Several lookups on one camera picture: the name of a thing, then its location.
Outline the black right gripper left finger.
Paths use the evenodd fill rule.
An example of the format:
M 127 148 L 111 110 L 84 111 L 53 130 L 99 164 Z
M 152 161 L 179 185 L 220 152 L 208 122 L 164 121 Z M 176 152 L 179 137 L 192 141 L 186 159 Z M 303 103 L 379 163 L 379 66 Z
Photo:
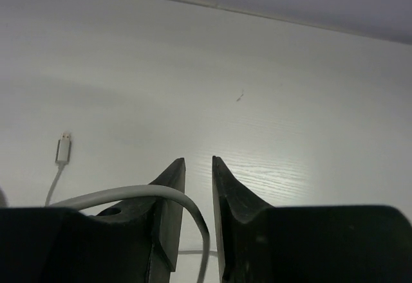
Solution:
M 185 160 L 174 160 L 139 196 L 122 199 L 96 218 L 126 234 L 127 260 L 145 272 L 174 272 L 178 258 L 185 193 Z

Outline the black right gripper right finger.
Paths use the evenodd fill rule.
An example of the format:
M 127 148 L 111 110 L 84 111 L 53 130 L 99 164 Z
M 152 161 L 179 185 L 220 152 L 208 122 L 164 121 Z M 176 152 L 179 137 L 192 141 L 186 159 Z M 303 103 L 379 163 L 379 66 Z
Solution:
M 268 211 L 272 206 L 243 185 L 218 156 L 212 195 L 221 282 L 268 282 Z

